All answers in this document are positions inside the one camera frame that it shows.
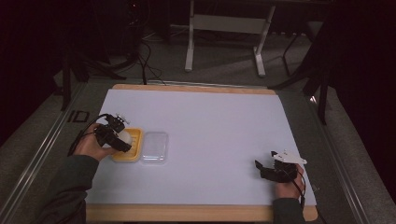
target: table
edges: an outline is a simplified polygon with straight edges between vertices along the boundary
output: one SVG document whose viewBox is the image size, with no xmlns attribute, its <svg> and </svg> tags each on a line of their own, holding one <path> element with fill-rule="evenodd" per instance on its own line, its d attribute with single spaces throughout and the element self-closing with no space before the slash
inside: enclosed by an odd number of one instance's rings
<svg viewBox="0 0 396 224">
<path fill-rule="evenodd" d="M 273 91 L 237 88 L 202 88 L 202 87 L 163 87 L 116 85 L 117 90 L 137 91 L 187 91 L 203 93 L 236 94 L 271 94 Z M 248 204 L 130 204 L 130 203 L 90 203 L 87 198 L 87 220 L 89 221 L 265 221 L 272 219 L 270 205 Z M 318 216 L 314 205 L 304 209 L 306 220 L 315 220 Z"/>
<path fill-rule="evenodd" d="M 194 0 L 190 0 L 190 23 L 189 23 L 189 45 L 187 48 L 185 71 L 192 71 L 194 52 L 194 30 L 210 30 L 222 32 L 237 32 L 260 35 L 260 41 L 253 48 L 259 77 L 265 77 L 264 64 L 262 62 L 262 47 L 276 10 L 276 6 L 327 6 L 332 0 L 251 0 L 250 3 L 257 3 L 269 6 L 269 11 L 265 19 L 236 18 L 225 16 L 213 16 L 194 13 Z"/>
</svg>

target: hand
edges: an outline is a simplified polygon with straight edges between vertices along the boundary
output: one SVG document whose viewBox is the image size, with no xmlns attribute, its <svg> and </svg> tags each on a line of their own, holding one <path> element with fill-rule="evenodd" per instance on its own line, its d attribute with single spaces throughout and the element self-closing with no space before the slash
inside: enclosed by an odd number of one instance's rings
<svg viewBox="0 0 396 224">
<path fill-rule="evenodd" d="M 87 132 L 85 132 L 86 135 L 79 140 L 73 155 L 86 155 L 101 161 L 107 155 L 112 155 L 117 152 L 113 147 L 99 146 L 96 136 L 93 134 L 94 129 L 98 126 L 99 124 L 95 123 L 88 128 Z"/>
<path fill-rule="evenodd" d="M 300 174 L 297 174 L 297 177 L 294 179 L 294 181 L 296 182 L 296 184 L 300 188 L 300 190 L 304 191 L 304 183 L 303 183 L 303 178 L 302 178 L 304 170 L 299 164 L 296 164 L 296 166 L 297 166 L 297 171 Z M 276 193 L 277 198 L 299 199 L 301 196 L 300 191 L 297 190 L 296 186 L 292 182 L 276 183 L 275 193 Z"/>
</svg>

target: wooden table edge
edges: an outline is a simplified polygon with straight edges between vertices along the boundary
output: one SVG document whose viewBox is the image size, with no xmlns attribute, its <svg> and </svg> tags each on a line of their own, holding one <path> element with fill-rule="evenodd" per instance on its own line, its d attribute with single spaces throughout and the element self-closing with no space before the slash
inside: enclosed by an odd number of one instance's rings
<svg viewBox="0 0 396 224">
<path fill-rule="evenodd" d="M 191 91 L 212 93 L 238 94 L 268 94 L 276 95 L 275 91 L 267 89 L 235 88 L 235 87 L 201 87 L 201 86 L 160 86 L 160 85 L 131 85 L 116 84 L 113 90 L 140 90 L 140 91 Z"/>
<path fill-rule="evenodd" d="M 306 221 L 318 218 L 314 205 L 304 208 Z M 87 204 L 88 221 L 240 221 L 273 220 L 272 206 L 210 204 Z"/>
</svg>

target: orange container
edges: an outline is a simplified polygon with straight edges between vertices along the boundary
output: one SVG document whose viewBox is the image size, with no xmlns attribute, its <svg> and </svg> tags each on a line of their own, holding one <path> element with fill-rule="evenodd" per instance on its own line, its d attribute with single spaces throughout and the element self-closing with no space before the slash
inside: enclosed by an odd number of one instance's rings
<svg viewBox="0 0 396 224">
<path fill-rule="evenodd" d="M 139 161 L 141 154 L 141 145 L 143 139 L 143 131 L 138 128 L 126 128 L 125 132 L 129 133 L 132 137 L 132 147 L 127 152 L 116 152 L 111 157 L 116 162 L 136 162 Z"/>
</svg>

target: white metal frame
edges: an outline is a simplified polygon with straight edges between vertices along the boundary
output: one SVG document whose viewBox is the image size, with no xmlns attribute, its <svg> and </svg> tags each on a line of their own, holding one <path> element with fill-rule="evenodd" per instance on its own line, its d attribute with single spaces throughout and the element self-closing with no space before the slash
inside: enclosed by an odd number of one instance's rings
<svg viewBox="0 0 396 224">
<path fill-rule="evenodd" d="M 275 6 L 271 6 L 271 9 L 264 19 L 252 19 L 252 18 L 235 18 L 235 17 L 221 17 L 221 16 L 210 16 L 194 14 L 194 0 L 190 0 L 190 31 L 189 31 L 189 45 L 187 48 L 186 57 L 186 72 L 192 71 L 192 62 L 194 54 L 194 29 L 197 30 L 212 30 L 212 31 L 224 31 L 224 32 L 239 32 L 248 34 L 261 35 L 259 45 L 253 48 L 254 56 L 257 65 L 257 71 L 259 77 L 265 76 L 264 64 L 262 62 L 262 47 L 265 42 L 265 38 L 268 35 L 268 30 L 275 12 Z"/>
</svg>

